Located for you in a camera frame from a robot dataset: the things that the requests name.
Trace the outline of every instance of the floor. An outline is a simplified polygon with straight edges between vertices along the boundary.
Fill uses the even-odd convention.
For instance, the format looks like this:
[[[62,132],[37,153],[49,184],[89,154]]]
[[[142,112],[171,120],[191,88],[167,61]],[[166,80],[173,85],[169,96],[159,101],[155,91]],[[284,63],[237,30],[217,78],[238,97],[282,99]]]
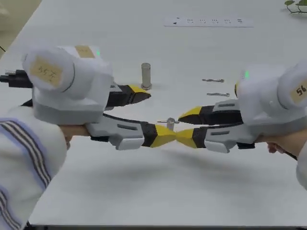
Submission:
[[[7,50],[23,26],[29,20],[33,12],[39,6],[41,0],[0,0],[9,15],[0,15],[0,46]]]

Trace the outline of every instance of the metal cylinder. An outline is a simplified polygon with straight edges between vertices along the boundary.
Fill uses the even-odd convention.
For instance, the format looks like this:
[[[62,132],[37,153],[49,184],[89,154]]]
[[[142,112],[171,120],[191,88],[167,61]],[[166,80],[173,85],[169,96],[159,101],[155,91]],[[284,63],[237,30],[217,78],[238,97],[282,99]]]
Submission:
[[[172,130],[174,131],[174,127],[175,127],[175,119],[170,117],[168,120],[167,120],[167,123],[166,123],[166,127],[169,129],[169,130]]]
[[[151,83],[151,74],[150,74],[150,64],[149,63],[143,63],[142,64],[142,89],[144,90],[150,90],[152,88]]]

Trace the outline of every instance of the handwritten number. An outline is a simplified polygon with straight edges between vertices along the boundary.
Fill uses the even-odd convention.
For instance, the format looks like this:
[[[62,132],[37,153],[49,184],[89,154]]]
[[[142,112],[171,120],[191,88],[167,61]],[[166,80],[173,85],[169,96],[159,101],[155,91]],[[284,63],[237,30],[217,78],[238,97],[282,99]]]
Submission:
[[[301,87],[299,87],[299,88],[296,90],[296,93],[297,93],[299,96],[302,96],[303,93],[305,93],[306,91],[307,91],[306,88],[305,88],[303,85],[301,85]]]
[[[40,66],[38,68],[38,71],[39,73],[41,73],[42,75],[48,77],[48,80],[51,82],[57,75],[56,72],[52,71],[52,70],[49,70],[49,69],[46,69],[46,68],[43,68],[42,66]]]

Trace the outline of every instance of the black cable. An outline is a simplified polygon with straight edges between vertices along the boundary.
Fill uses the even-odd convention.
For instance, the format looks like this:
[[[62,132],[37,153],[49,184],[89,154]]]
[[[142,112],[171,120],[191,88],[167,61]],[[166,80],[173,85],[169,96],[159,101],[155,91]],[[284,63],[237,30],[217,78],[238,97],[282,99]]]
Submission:
[[[5,49],[2,48],[2,46],[0,46],[0,49],[2,49],[4,52],[6,52]]]

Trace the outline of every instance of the white plastic casing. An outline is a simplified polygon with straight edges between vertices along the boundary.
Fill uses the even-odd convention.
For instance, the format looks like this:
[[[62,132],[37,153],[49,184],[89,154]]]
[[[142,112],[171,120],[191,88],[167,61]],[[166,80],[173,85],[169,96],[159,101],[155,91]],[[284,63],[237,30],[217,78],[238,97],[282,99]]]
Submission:
[[[31,50],[23,61],[23,68],[33,83],[35,101],[59,111],[103,112],[114,82],[112,68],[97,54],[97,47],[90,48],[95,58],[80,58],[74,46]],[[61,81],[57,86],[30,74],[37,57],[62,69]]]
[[[247,126],[283,124],[305,116],[303,109],[288,110],[278,98],[283,66],[251,65],[237,85],[238,104],[242,120]]]
[[[280,103],[287,109],[307,107],[307,61],[287,69],[277,89]]]

